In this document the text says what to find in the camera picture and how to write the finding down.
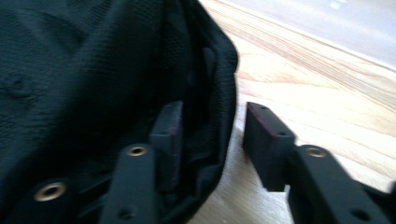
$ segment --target metal grommet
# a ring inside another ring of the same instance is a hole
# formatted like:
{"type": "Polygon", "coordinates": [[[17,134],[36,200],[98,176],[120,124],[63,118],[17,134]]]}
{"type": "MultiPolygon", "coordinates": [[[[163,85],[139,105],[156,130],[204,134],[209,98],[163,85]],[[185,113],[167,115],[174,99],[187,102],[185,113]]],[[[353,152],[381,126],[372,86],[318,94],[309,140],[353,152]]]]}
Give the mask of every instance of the metal grommet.
{"type": "Polygon", "coordinates": [[[146,154],[148,150],[145,147],[133,147],[128,150],[127,154],[128,156],[141,156],[146,154]]]}
{"type": "Polygon", "coordinates": [[[67,186],[61,182],[48,184],[35,194],[35,200],[46,202],[57,199],[66,192],[66,189],[67,186]]]}
{"type": "Polygon", "coordinates": [[[307,148],[306,153],[313,157],[326,157],[326,153],[323,150],[315,147],[307,148]]]}

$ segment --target black bag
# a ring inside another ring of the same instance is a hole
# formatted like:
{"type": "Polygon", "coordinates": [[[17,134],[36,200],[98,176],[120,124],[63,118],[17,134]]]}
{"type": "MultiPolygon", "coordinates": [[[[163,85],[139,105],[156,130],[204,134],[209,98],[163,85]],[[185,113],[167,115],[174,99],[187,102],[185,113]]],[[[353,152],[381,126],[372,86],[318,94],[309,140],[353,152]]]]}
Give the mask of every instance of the black bag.
{"type": "Polygon", "coordinates": [[[236,51],[200,4],[6,0],[0,22],[1,220],[43,181],[83,190],[111,175],[174,101],[180,179],[160,218],[189,220],[219,182],[236,98],[236,51]]]}

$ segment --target light wood surface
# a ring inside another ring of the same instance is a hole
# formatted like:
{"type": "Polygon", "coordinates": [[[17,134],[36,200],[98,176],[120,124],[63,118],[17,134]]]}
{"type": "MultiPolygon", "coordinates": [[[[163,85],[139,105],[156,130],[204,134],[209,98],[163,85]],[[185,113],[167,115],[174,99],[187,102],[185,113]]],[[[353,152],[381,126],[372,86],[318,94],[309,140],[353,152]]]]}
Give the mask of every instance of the light wood surface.
{"type": "Polygon", "coordinates": [[[246,102],[269,106],[298,145],[329,149],[353,178],[389,191],[396,180],[395,71],[241,7],[201,2],[239,52],[239,99],[222,179],[189,223],[292,223],[287,193],[266,192],[241,148],[246,102]]]}

